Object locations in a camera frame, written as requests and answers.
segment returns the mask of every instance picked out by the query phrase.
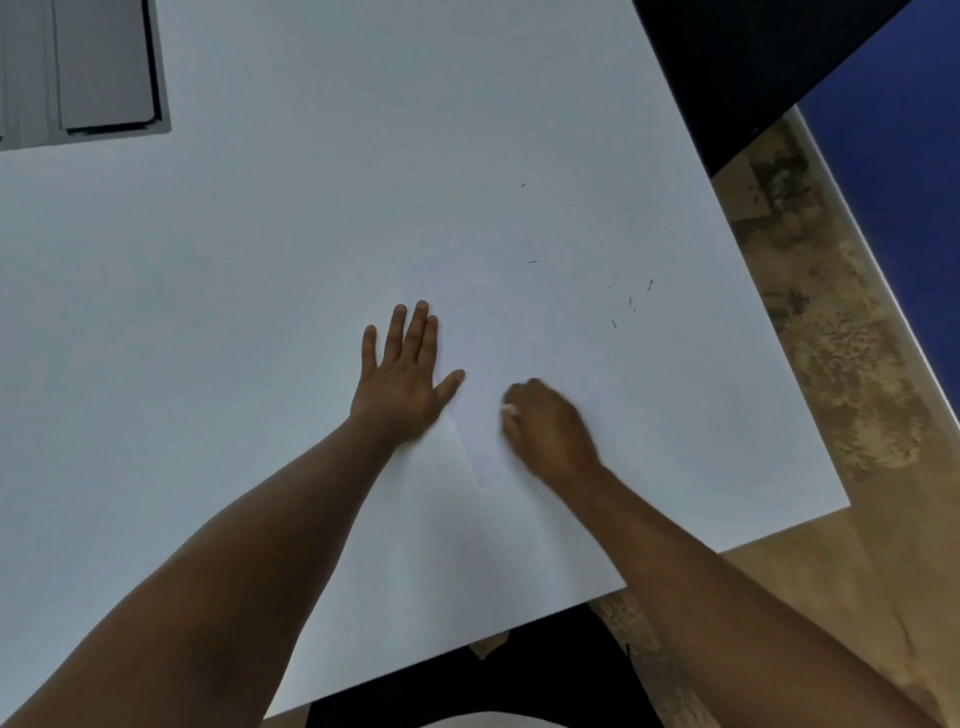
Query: floor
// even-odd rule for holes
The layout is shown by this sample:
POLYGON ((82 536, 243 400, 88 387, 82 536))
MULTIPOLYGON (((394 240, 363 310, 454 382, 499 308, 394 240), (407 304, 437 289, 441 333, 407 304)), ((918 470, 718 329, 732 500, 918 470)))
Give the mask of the floor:
MULTIPOLYGON (((960 728, 955 421, 796 113, 714 189, 852 504, 726 556, 960 728)), ((716 725, 629 593, 591 607, 630 646, 667 728, 716 725)))

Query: paper sheet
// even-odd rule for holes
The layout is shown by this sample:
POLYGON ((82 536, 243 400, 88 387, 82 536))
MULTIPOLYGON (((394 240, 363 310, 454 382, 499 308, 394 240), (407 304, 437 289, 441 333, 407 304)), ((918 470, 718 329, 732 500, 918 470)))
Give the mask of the paper sheet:
POLYGON ((499 424, 515 382, 537 377, 567 396, 601 451, 618 420, 605 355, 564 299, 567 288, 526 246, 489 240, 425 257, 408 280, 409 302, 427 300, 440 320, 435 379, 467 372, 448 411, 482 486, 516 477, 499 424))

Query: blue surface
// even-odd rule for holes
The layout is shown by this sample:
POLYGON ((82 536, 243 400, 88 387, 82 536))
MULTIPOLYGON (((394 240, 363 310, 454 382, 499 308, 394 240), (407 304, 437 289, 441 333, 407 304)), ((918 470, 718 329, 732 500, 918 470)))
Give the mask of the blue surface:
POLYGON ((960 411, 960 2, 913 0, 800 106, 960 411))

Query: black object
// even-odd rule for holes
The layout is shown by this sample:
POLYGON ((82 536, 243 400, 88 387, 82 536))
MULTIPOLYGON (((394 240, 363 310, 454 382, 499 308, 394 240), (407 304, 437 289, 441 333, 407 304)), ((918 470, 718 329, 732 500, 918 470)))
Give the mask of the black object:
POLYGON ((908 0, 634 0, 711 176, 908 0))
POLYGON ((487 711, 567 728, 662 728, 630 658, 586 604, 512 630, 486 660, 462 647, 318 700, 306 728, 420 728, 487 711))

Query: hand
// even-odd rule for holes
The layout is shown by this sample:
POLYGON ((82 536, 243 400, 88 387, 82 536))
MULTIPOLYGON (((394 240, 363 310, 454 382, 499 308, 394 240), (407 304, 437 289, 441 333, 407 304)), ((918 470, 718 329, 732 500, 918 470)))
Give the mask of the hand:
POLYGON ((514 384, 503 396, 503 435, 531 473, 555 491, 602 469, 577 408, 539 379, 514 384))
POLYGON ((437 422, 465 376, 457 370, 434 388, 438 323, 436 316, 427 316, 428 309, 426 301, 417 303, 406 338, 407 308, 401 304, 394 309, 379 366, 376 327, 369 326, 363 333, 360 383, 350 416, 375 418, 388 428, 397 445, 416 440, 437 422))

